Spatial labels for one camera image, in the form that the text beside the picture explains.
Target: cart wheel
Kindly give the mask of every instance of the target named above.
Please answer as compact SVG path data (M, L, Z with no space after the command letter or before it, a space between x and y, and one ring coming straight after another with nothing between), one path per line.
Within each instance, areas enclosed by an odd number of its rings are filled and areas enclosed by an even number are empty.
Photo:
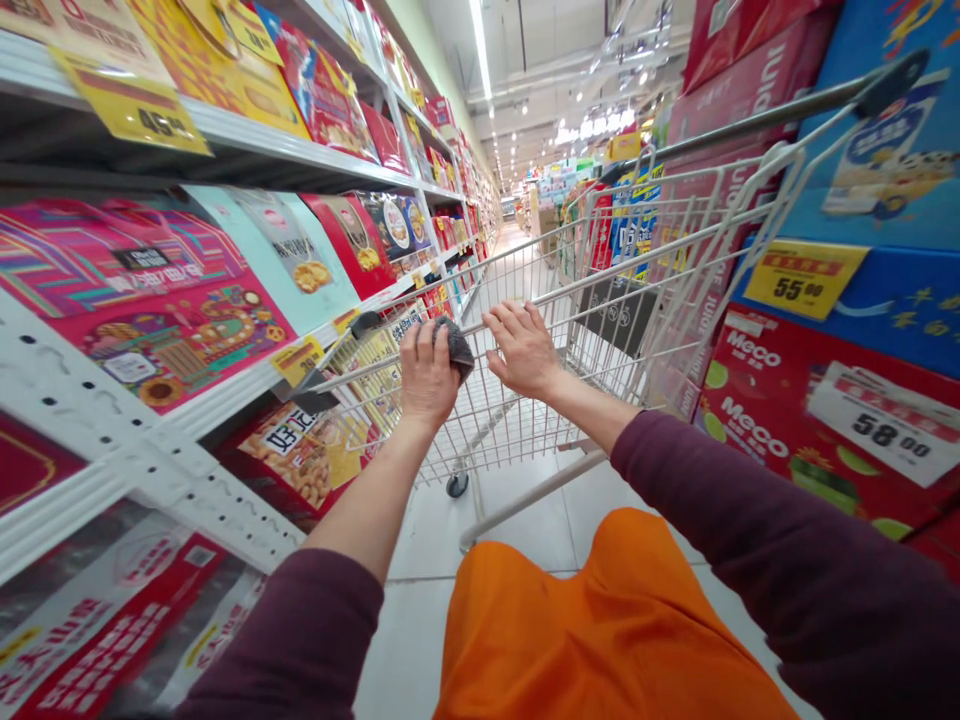
M467 491L467 484L470 482L470 473L457 473L451 475L447 480L447 495L452 498L458 498Z

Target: fluorescent light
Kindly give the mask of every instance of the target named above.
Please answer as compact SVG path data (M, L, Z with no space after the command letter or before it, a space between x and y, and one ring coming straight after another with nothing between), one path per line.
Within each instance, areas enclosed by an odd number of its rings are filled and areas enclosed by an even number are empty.
M480 59L480 80L483 83L483 97L493 97L490 89L490 69L487 67L487 43L483 37L483 17L480 15L480 0L470 1L470 15L473 17L473 36L477 41L477 57Z

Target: shopping cart handle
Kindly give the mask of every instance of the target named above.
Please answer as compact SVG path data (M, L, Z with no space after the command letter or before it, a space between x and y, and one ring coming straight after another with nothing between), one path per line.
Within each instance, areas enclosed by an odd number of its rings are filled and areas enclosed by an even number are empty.
M861 120L876 117L906 95L923 75L928 62L930 51L921 48L870 73L867 86L853 99L857 117Z

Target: shopping cart basket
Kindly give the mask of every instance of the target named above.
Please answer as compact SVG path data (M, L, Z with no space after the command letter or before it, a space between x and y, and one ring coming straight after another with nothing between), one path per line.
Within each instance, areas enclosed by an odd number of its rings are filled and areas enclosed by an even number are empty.
M300 388L300 398L320 401L323 407L337 404L333 412L347 434L354 425L351 418L358 413L373 419L381 429L380 437L374 442L351 437L350 442L354 448L375 452L399 418L396 343L404 326L439 312L456 317L476 358L476 369L461 387L416 484L446 482L448 493L457 497L464 492L470 473L481 468L548 451L584 451L566 469L490 515L484 512L477 483L472 483L478 523L461 538L466 551L483 533L605 459L575 425L500 383L487 366L485 352L497 346L479 322L480 312L507 299L533 300L567 370L628 403L689 419L692 408L683 397L682 381L692 370L702 369L698 363L705 362L708 340L733 289L777 235L812 171L856 128L817 157L808 158L807 147L851 114L861 118L879 114L916 82L926 57L915 53L872 76L659 153L645 150L635 163L646 168L637 173L640 179L626 188L612 187L581 198L584 211L577 220L519 247L501 249L499 255L493 253L470 270L377 308L362 327L338 342L321 367L322 377ZM673 176L658 169L663 160L838 107L812 134L794 144L780 143L763 157ZM692 181L705 191L681 192ZM779 189L771 191L776 182ZM625 191L639 193L641 201L626 210L605 201ZM632 228L627 242L637 252L625 247L598 252L609 242L614 219ZM755 239L748 248L738 249L746 232ZM598 266L598 258L606 263L608 257L620 262ZM726 288L721 293L714 290L718 278ZM446 299L438 302L441 287L446 289ZM454 307L450 300L458 296L464 302ZM344 353L352 360L345 362ZM334 394L335 400L328 402Z

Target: price number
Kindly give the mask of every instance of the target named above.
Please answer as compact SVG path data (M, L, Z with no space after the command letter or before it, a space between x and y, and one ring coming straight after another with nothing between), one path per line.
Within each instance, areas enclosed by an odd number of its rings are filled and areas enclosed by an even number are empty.
M897 438L900 437L900 431L893 427L893 425L881 422L867 413L861 413L860 417L851 425L851 429L859 435L870 438L871 442L880 447L890 447ZM930 454L929 445L924 445L909 435L901 437L896 447L918 458L926 457Z
M780 278L773 289L773 296L785 300L796 300L801 295L811 298L818 298L823 294L823 285L804 280L791 280L790 278Z

